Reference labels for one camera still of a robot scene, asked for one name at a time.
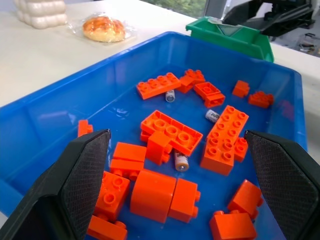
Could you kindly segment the orange curved plastic building brick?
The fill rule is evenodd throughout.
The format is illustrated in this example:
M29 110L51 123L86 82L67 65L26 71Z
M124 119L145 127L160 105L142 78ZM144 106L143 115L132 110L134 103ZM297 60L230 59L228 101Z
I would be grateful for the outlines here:
M140 171L130 200L130 212L164 224L177 180L155 171Z

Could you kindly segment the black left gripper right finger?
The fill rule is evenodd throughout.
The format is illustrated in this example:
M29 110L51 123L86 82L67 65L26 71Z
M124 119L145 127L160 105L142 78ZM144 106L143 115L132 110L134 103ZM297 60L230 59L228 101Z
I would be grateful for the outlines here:
M295 141L246 130L262 195L286 240L320 240L320 165Z

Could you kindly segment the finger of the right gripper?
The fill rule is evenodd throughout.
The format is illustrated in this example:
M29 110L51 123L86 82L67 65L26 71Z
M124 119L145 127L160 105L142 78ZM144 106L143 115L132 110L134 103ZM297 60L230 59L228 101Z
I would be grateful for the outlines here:
M241 25L256 16L264 0L250 0L233 7L222 20L226 25Z
M293 31L297 28L308 28L310 27L315 21L309 24L299 24L295 22L285 22L285 23L263 23L260 29L260 33L269 37L279 37L284 35L290 31Z

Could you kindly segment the clear label card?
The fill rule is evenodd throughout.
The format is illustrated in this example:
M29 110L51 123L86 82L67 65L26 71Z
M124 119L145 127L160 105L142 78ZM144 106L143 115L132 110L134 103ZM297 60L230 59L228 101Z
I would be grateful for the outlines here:
M211 24L214 24L217 26L217 28L220 30L220 32L228 37L231 37L234 35L236 32L241 30L243 27L241 25L230 25L230 24L224 24L223 21L219 18L215 17L209 17L208 22Z

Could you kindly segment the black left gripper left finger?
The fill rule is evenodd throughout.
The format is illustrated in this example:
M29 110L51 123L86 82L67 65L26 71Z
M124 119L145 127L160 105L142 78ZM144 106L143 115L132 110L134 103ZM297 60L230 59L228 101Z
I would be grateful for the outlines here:
M0 228L0 240L84 240L102 185L111 131L66 146Z

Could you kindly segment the bread bun in clear wrapper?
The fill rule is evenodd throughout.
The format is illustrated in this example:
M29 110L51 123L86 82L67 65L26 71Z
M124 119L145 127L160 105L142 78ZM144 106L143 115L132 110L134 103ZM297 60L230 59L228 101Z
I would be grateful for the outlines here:
M96 12L86 18L70 21L67 26L77 37L102 44L120 43L137 35L137 30L127 21L104 12Z

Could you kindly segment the orange square studded block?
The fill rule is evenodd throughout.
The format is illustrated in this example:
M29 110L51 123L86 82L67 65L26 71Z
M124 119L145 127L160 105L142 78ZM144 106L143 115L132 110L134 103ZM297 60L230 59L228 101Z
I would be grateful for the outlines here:
M260 108L267 109L274 103L274 96L271 93L264 93L263 91L257 91L250 94L248 97L248 103Z
M184 75L179 79L181 86L176 90L186 94L191 90L194 85L204 83L206 81L203 73L200 70L188 69L185 71Z
M115 222L128 196L129 189L129 179L104 171L93 214L109 222Z

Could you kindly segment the green plastic bin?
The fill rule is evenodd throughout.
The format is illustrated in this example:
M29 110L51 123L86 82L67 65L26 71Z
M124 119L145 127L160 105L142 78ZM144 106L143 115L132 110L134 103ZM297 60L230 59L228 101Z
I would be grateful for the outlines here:
M242 26L242 29L232 36L223 35L218 27L208 22L209 16L204 16L185 26L190 36L221 47L245 54L247 56L274 62L274 55L269 37L259 30Z

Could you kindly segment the large orange plastic building brick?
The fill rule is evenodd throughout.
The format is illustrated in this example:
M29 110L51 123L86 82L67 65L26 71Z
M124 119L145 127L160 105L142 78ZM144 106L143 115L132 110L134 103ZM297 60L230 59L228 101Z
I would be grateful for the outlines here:
M206 137L200 167L228 176L234 167L235 142L249 116L227 105Z

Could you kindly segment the blue plastic tray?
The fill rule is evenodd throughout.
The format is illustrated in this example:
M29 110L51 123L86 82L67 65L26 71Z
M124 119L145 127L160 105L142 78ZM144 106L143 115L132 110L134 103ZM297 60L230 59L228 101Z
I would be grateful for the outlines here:
M173 73L180 79L188 69L200 70L205 82L225 96L224 103L207 108L194 86L187 93L174 89L175 100L166 93L143 100L139 82ZM232 94L238 80L249 84L241 98ZM273 105L262 108L248 102L258 91L272 94ZM130 211L132 191L118 220L126 225L127 240L214 240L210 220L227 206L244 180L260 188L248 150L243 162L225 176L200 167L206 138L215 123L205 118L208 110L219 115L226 106L248 115L238 138L247 130L273 134L307 145L301 75L289 68L256 59L186 35L166 32L112 56L55 84L0 108L0 212L10 217L28 190L72 140L78 138L78 122L88 120L93 132L109 129L105 168L109 168L118 142L138 144L141 122L158 110L200 132L203 137L191 156L189 169L178 172L174 161L157 165L146 159L144 169L197 184L200 199L196 218L189 223L167 215L165 223ZM252 220L258 240L286 240L262 194L263 204Z

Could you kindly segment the orange 2x4 plastic building brick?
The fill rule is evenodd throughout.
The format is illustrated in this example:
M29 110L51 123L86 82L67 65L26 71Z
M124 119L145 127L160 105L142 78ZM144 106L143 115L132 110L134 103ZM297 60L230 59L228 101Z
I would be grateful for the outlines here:
M139 82L136 89L143 100L161 95L181 86L181 81L172 73L150 78L145 82Z

